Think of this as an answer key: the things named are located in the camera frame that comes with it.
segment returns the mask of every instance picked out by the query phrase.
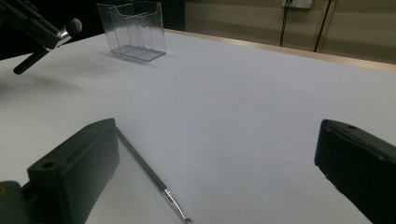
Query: dark background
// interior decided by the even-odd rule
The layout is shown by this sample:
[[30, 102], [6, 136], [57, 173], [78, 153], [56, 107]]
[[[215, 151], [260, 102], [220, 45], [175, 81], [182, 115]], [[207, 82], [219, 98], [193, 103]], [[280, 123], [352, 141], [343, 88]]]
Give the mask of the dark background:
[[[103, 33], [103, 27], [96, 8], [96, 3], [107, 1], [108, 0], [30, 0], [30, 2], [38, 8], [38, 13], [58, 29], [65, 26], [74, 18], [81, 21], [81, 33], [70, 42]], [[163, 27], [165, 29], [185, 30], [184, 0], [157, 0], [150, 2], [161, 2]], [[31, 53], [39, 48], [40, 46], [24, 32], [15, 31], [15, 29], [6, 22], [0, 25], [0, 60]]]

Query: wall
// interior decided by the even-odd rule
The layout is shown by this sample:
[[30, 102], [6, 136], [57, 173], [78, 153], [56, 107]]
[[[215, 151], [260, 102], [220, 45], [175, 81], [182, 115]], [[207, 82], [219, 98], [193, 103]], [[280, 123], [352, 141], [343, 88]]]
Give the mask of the wall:
[[[291, 8], [284, 47], [312, 51], [324, 0]], [[279, 45], [281, 0], [186, 0], [186, 31]], [[323, 53], [396, 63], [396, 1], [338, 0]]]

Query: white outlet box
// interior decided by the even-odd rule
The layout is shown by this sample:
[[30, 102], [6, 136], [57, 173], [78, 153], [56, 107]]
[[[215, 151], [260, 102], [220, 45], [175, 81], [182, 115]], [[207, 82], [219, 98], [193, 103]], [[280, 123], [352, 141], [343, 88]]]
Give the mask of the white outlet box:
[[[282, 7], [286, 5], [286, 0], [282, 0]], [[289, 7], [311, 8], [312, 0], [292, 0]]]

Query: clear plastic organizer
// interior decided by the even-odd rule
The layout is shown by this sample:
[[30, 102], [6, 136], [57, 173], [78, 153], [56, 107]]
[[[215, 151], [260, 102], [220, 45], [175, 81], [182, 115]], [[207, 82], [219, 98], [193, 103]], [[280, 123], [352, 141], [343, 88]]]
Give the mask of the clear plastic organizer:
[[143, 61], [166, 53], [161, 3], [109, 1], [97, 8], [110, 52]]

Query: white table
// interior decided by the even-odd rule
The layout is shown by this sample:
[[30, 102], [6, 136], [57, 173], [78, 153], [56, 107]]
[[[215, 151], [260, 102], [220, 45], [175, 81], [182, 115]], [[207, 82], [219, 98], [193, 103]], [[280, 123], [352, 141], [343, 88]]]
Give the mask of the white table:
[[[0, 62], [0, 176], [26, 169], [83, 126], [115, 118], [194, 223], [370, 223], [314, 165], [320, 122], [396, 145], [396, 72], [166, 33], [149, 63], [103, 35], [54, 50], [23, 75]], [[87, 223], [181, 223], [120, 145]]]

